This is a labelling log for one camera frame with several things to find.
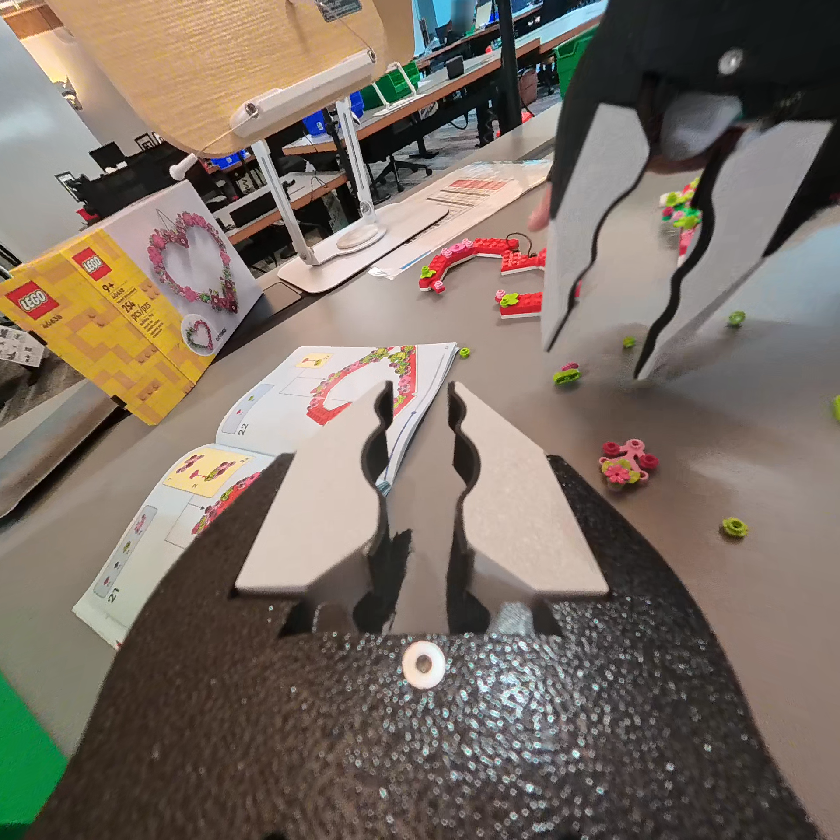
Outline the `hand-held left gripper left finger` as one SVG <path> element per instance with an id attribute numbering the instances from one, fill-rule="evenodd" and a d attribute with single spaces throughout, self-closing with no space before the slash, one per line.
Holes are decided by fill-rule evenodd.
<path id="1" fill-rule="evenodd" d="M 387 534 L 377 481 L 389 463 L 393 387 L 378 381 L 300 444 L 235 583 L 239 595 L 352 611 Z"/>

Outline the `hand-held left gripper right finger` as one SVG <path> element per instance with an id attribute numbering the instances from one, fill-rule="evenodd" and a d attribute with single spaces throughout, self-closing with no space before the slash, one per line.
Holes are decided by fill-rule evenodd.
<path id="1" fill-rule="evenodd" d="M 609 586 L 549 458 L 460 382 L 448 385 L 465 591 L 491 614 L 508 603 L 600 598 Z"/>

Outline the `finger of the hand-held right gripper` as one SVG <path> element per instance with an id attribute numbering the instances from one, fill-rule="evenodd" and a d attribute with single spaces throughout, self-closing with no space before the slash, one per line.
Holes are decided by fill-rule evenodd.
<path id="1" fill-rule="evenodd" d="M 574 292 L 592 267 L 607 215 L 638 184 L 649 142 L 635 108 L 595 110 L 556 214 L 549 222 L 541 309 L 542 349 L 549 352 L 574 307 Z"/>
<path id="2" fill-rule="evenodd" d="M 633 378 L 653 380 L 759 268 L 786 212 L 835 129 L 834 120 L 786 120 L 746 132 L 700 179 L 697 244 L 670 280 Z"/>

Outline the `pile of small lego pieces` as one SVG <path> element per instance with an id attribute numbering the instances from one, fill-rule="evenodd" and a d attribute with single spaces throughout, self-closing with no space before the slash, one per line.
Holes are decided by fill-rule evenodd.
<path id="1" fill-rule="evenodd" d="M 695 206 L 700 175 L 680 191 L 663 193 L 658 199 L 664 232 L 677 243 L 677 267 L 684 264 L 690 247 L 701 226 L 701 210 Z"/>

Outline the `pink lego flower cluster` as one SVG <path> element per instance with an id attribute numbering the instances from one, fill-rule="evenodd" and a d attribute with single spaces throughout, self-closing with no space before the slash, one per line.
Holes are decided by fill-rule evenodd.
<path id="1" fill-rule="evenodd" d="M 659 468 L 659 459 L 636 437 L 622 444 L 604 442 L 599 466 L 606 486 L 610 490 L 623 490 L 646 485 Z"/>

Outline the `open lego instruction booklet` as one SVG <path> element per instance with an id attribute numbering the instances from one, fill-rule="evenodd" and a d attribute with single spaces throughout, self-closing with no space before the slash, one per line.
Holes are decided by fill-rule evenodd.
<path id="1" fill-rule="evenodd" d="M 120 648 L 162 577 L 196 537 L 279 455 L 292 454 L 359 396 L 392 382 L 386 496 L 404 454 L 458 355 L 456 343 L 300 347 L 242 395 L 214 441 L 186 453 L 154 485 L 73 613 Z"/>

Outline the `curved red lego heart section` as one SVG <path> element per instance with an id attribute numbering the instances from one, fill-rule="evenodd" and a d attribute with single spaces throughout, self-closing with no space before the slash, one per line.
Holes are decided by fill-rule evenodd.
<path id="1" fill-rule="evenodd" d="M 445 276 L 453 268 L 475 258 L 502 259 L 505 254 L 519 249 L 519 238 L 464 238 L 443 248 L 427 265 L 421 268 L 418 281 L 420 291 L 442 294 Z"/>

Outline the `yellow and white lego box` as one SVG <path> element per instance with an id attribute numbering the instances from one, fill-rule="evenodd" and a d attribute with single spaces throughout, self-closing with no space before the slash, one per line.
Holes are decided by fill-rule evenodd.
<path id="1" fill-rule="evenodd" d="M 262 293 L 182 181 L 12 269 L 1 305 L 153 426 L 199 382 Z"/>

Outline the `green plastic bin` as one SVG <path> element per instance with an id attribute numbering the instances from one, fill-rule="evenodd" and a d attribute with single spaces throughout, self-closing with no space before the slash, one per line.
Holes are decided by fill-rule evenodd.
<path id="1" fill-rule="evenodd" d="M 566 98 L 576 68 L 597 29 L 597 26 L 589 28 L 553 48 L 554 68 L 558 77 L 560 96 L 563 100 Z"/>
<path id="2" fill-rule="evenodd" d="M 1 676 L 1 838 L 22 838 L 65 772 L 67 760 Z"/>

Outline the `black office chair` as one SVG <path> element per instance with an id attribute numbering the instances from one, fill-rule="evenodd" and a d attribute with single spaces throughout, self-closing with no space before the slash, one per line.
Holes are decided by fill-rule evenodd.
<path id="1" fill-rule="evenodd" d="M 429 149 L 420 140 L 416 145 L 416 152 L 403 156 L 390 154 L 386 159 L 378 161 L 376 166 L 368 165 L 373 193 L 404 193 L 434 173 L 431 163 L 438 157 L 439 150 Z"/>

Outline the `long wooden desk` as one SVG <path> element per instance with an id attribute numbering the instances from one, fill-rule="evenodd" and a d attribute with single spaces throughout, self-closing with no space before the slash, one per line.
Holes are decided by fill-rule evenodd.
<path id="1" fill-rule="evenodd" d="M 540 37 L 536 34 L 525 35 L 516 40 L 516 56 L 519 59 L 537 50 L 539 53 Z M 450 79 L 446 69 L 437 70 L 430 77 L 421 82 L 417 96 L 405 98 L 387 108 L 379 108 L 366 112 L 361 122 L 356 126 L 356 133 L 360 141 L 366 140 L 378 132 L 404 121 L 434 102 L 441 102 L 447 96 L 457 91 L 465 91 L 472 86 L 480 90 L 489 88 L 494 76 L 501 72 L 501 50 L 496 49 L 489 54 L 467 59 L 465 71 L 460 76 Z M 310 155 L 335 152 L 334 141 L 328 134 L 316 136 L 305 135 L 303 138 L 283 147 L 285 154 Z"/>

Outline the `blue storage bins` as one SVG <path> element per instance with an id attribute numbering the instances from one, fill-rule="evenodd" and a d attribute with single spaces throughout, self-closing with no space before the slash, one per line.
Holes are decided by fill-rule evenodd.
<path id="1" fill-rule="evenodd" d="M 350 110 L 353 114 L 354 122 L 361 124 L 361 117 L 364 114 L 364 100 L 360 91 L 355 91 L 350 94 Z M 302 125 L 307 135 L 311 137 L 327 133 L 327 123 L 325 122 L 323 110 L 319 110 L 303 118 Z"/>

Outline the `small black and white leaflet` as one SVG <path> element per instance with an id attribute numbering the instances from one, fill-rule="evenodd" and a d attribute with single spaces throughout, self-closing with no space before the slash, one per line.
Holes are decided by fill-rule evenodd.
<path id="1" fill-rule="evenodd" d="M 1 360 L 37 369 L 43 362 L 45 346 L 26 331 L 1 325 Z"/>

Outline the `wooden book stand white base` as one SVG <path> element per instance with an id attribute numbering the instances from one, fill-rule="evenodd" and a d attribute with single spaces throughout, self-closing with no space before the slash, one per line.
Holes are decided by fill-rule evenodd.
<path id="1" fill-rule="evenodd" d="M 448 207 L 375 209 L 349 96 L 413 57 L 411 2 L 48 2 L 149 128 L 196 158 L 251 148 L 297 257 L 277 276 L 330 291 L 435 226 Z M 334 104 L 360 219 L 309 246 L 267 138 Z"/>

